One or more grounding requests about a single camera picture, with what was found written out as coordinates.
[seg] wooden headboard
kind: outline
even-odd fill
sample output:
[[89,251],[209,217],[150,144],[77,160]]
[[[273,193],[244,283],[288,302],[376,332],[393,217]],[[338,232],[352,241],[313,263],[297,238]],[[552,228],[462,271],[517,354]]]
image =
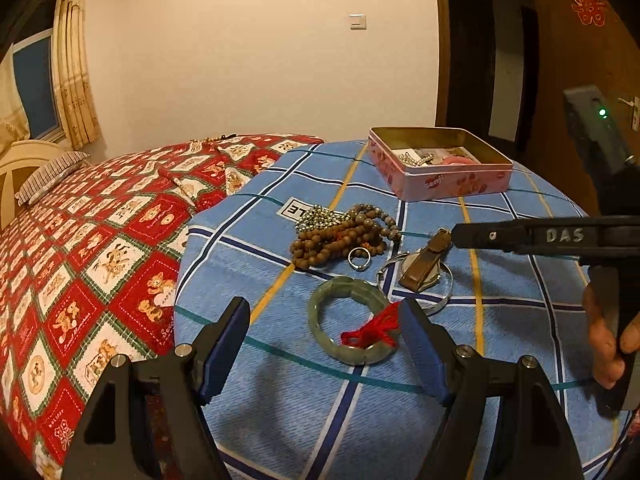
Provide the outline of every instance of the wooden headboard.
[[40,166],[56,158],[66,149],[45,140],[19,140],[0,158],[0,230],[20,212],[14,194],[25,180]]

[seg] jade bangle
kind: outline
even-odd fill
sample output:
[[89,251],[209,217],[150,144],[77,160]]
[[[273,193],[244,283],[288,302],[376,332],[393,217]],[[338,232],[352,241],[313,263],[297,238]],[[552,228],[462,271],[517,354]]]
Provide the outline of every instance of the jade bangle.
[[[382,312],[389,304],[386,296],[377,287],[369,285],[363,280],[354,280],[348,276],[339,276],[328,282],[324,282],[311,294],[306,306],[309,322],[309,330],[318,344],[327,354],[334,359],[351,366],[371,365],[382,361],[396,349],[383,341],[369,346],[358,348],[355,346],[339,345],[331,339],[321,328],[318,322],[319,311],[329,298],[351,298],[376,314]],[[393,339],[398,339],[398,331],[389,334]]]

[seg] beige curtain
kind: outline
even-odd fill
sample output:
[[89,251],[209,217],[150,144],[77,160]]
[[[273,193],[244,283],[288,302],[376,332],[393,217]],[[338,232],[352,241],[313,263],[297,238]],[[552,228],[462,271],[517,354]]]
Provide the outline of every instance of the beige curtain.
[[12,142],[29,138],[29,121],[15,85],[14,48],[0,62],[0,156]]
[[84,0],[56,0],[51,73],[62,129],[75,150],[101,136],[84,51]]

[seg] watch face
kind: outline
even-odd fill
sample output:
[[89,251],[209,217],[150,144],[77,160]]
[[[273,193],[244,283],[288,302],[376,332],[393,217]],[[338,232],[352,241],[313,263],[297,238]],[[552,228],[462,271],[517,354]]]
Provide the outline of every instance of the watch face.
[[[412,263],[420,255],[421,251],[422,249],[415,251],[415,253],[409,254],[404,260],[402,260],[402,263],[400,264],[400,269],[402,270],[403,274],[407,272],[409,267],[411,267]],[[437,261],[436,264],[433,266],[433,269],[431,269],[431,272],[427,275],[425,280],[420,284],[420,287],[418,287],[418,292],[422,292],[423,290],[429,288],[430,286],[435,285],[436,283],[438,283],[439,279],[440,279],[440,261]]]

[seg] blue plaid cloth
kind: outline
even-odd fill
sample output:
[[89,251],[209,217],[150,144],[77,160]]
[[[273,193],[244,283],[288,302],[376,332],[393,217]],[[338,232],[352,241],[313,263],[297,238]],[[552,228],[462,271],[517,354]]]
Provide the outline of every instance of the blue plaid cloth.
[[[349,367],[324,354],[307,328],[309,295],[334,276],[375,283],[385,258],[418,250],[439,227],[583,215],[518,164],[506,193],[402,202],[367,154],[356,160],[363,148],[363,142],[300,146],[191,221],[177,285],[176,342],[192,341],[233,296],[244,296],[254,309],[223,393],[204,408],[234,478],[413,479],[444,409],[423,393],[402,338],[391,358],[370,367]],[[291,197],[328,206],[336,196],[337,210],[364,202],[393,215],[404,233],[401,246],[375,257],[365,272],[342,260],[287,273],[294,223],[276,212]],[[432,320],[457,343],[471,344],[487,357],[514,362],[523,354],[535,356],[574,432],[585,477],[592,478],[622,424],[596,412],[580,307],[584,271],[574,258],[457,248],[446,262],[453,272],[453,297]],[[388,272],[384,282],[392,301],[409,294],[396,283],[398,270]],[[264,298],[266,292],[270,298]],[[444,278],[420,301],[433,303],[446,292]],[[366,307],[336,300],[322,326],[339,340],[341,332],[359,328],[368,316]],[[476,479],[488,459],[497,408],[497,399],[487,402]]]

